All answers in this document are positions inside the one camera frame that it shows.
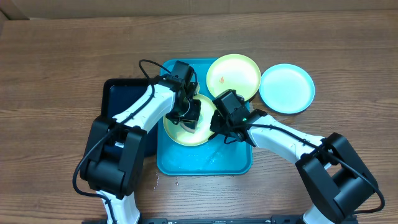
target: pale yellow plate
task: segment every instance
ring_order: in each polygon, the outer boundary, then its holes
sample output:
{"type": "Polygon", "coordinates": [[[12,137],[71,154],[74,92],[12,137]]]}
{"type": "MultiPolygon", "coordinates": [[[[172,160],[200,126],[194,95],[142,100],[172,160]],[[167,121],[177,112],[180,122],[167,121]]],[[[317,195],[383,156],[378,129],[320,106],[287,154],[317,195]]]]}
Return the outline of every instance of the pale yellow plate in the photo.
{"type": "Polygon", "coordinates": [[[206,76],[207,88],[214,97],[232,89],[246,101],[257,93],[260,83],[261,72],[257,64],[240,54],[220,57],[211,64],[206,76]]]}
{"type": "Polygon", "coordinates": [[[174,125],[165,116],[163,117],[163,125],[167,135],[183,146],[198,146],[207,142],[208,138],[214,134],[213,131],[210,131],[210,122],[216,106],[209,98],[201,94],[194,96],[193,99],[201,101],[200,117],[195,133],[189,133],[180,124],[174,125]]]}

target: light blue plate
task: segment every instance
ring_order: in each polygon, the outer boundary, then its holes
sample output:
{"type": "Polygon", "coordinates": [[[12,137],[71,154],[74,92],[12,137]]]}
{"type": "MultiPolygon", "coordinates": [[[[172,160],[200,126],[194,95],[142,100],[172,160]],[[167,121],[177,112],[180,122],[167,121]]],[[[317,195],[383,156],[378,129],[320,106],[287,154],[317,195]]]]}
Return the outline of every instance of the light blue plate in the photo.
{"type": "Polygon", "coordinates": [[[259,91],[269,108],[284,114],[295,114],[310,106],[315,96],[315,85],[302,68],[279,64],[262,74],[259,91]]]}
{"type": "MultiPolygon", "coordinates": [[[[214,100],[207,89],[206,74],[216,59],[173,59],[163,66],[172,70],[176,60],[190,64],[198,75],[199,93],[214,100]]],[[[222,135],[199,146],[183,146],[167,135],[161,119],[158,122],[156,163],[159,170],[167,175],[238,175],[250,169],[252,147],[246,142],[226,145],[222,135]]]]}

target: plate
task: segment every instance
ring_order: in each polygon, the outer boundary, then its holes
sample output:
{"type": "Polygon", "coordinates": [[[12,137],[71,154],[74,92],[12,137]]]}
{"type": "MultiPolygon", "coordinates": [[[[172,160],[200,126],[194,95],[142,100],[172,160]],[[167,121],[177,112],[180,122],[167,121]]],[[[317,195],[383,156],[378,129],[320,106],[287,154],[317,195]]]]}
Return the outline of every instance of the plate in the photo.
{"type": "Polygon", "coordinates": [[[295,114],[307,109],[315,97],[311,76],[302,68],[279,64],[262,74],[260,96],[276,112],[295,114]]]}
{"type": "Polygon", "coordinates": [[[249,57],[239,54],[225,55],[209,68],[206,84],[209,92],[217,97],[225,90],[236,90],[247,101],[258,91],[261,72],[249,57]]]}
{"type": "Polygon", "coordinates": [[[183,146],[198,146],[207,142],[208,138],[214,134],[213,131],[210,131],[210,123],[216,106],[209,98],[201,94],[194,96],[193,99],[201,101],[200,116],[195,133],[189,133],[181,127],[181,124],[174,125],[165,116],[163,117],[167,135],[183,146]]]}

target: blue tray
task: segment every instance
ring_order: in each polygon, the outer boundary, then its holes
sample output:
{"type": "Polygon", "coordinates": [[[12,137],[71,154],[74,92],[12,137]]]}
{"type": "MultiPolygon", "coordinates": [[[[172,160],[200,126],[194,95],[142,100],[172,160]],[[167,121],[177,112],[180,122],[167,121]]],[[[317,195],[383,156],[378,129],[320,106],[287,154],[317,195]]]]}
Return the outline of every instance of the blue tray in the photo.
{"type": "MultiPolygon", "coordinates": [[[[190,64],[198,75],[199,93],[211,100],[214,97],[206,86],[206,75],[216,58],[172,59],[163,64],[173,69],[175,61],[190,64]]],[[[245,142],[224,144],[224,136],[218,135],[199,146],[183,146],[167,135],[162,119],[158,122],[156,163],[167,175],[239,175],[246,173],[252,164],[252,147],[245,142]]]]}

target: yellow plate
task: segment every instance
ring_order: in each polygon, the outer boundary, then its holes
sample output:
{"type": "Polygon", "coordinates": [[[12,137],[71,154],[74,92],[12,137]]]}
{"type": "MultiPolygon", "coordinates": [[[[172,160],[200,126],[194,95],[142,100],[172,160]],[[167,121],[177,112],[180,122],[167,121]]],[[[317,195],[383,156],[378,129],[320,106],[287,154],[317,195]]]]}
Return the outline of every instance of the yellow plate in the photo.
{"type": "Polygon", "coordinates": [[[220,57],[211,64],[206,76],[207,88],[214,97],[232,89],[246,101],[257,93],[260,83],[261,72],[257,64],[239,54],[220,57]]]}
{"type": "Polygon", "coordinates": [[[216,106],[209,98],[201,94],[194,96],[193,99],[201,101],[200,116],[195,133],[189,133],[181,127],[181,124],[174,125],[165,116],[163,117],[163,125],[167,135],[183,146],[198,146],[203,144],[214,133],[210,131],[210,122],[216,106]]]}

